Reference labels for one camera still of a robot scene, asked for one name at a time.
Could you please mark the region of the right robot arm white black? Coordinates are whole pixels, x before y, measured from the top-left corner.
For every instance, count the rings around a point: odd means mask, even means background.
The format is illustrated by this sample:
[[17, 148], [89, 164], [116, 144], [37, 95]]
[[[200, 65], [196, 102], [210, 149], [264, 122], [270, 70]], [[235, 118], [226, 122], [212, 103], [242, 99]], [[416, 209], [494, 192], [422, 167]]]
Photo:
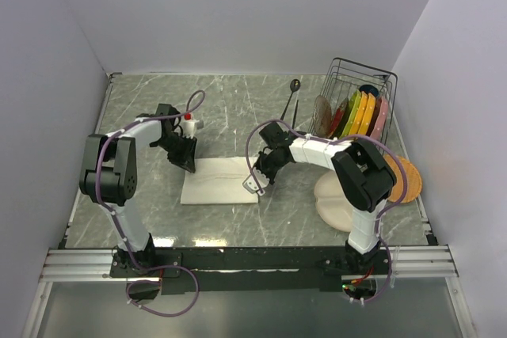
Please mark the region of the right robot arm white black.
[[347, 245], [346, 263], [352, 272], [365, 273], [375, 261], [372, 253], [382, 241], [379, 224], [393, 205], [387, 203], [397, 178], [383, 158], [392, 154], [381, 142], [365, 135], [324, 139], [291, 128], [283, 120], [267, 120], [253, 129], [267, 127], [269, 154], [259, 153], [257, 161], [246, 163], [250, 175], [243, 187], [263, 195], [274, 183], [278, 171], [288, 163], [304, 163], [333, 170], [345, 198], [353, 207], [353, 227]]

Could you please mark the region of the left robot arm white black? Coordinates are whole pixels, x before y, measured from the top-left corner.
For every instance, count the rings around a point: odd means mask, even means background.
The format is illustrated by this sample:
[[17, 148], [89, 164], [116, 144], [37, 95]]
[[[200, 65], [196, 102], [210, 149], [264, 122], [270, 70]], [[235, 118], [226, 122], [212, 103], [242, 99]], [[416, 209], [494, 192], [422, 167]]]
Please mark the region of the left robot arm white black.
[[131, 251], [128, 265], [137, 275], [150, 275], [157, 267], [153, 245], [133, 200], [138, 187], [137, 153], [160, 148], [167, 160], [189, 173], [196, 172], [196, 132], [201, 122], [160, 104], [154, 114], [142, 114], [120, 130], [92, 134], [86, 139], [79, 180], [80, 192], [100, 205], [116, 230], [119, 248]]

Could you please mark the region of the white cloth napkin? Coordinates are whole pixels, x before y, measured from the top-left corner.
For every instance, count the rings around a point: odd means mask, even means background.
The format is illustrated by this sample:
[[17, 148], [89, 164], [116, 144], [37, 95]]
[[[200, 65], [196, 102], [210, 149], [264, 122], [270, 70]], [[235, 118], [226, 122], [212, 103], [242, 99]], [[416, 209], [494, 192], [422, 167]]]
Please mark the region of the white cloth napkin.
[[242, 182], [250, 175], [244, 157], [198, 158], [196, 172], [186, 173], [181, 190], [183, 205], [255, 204], [258, 195]]

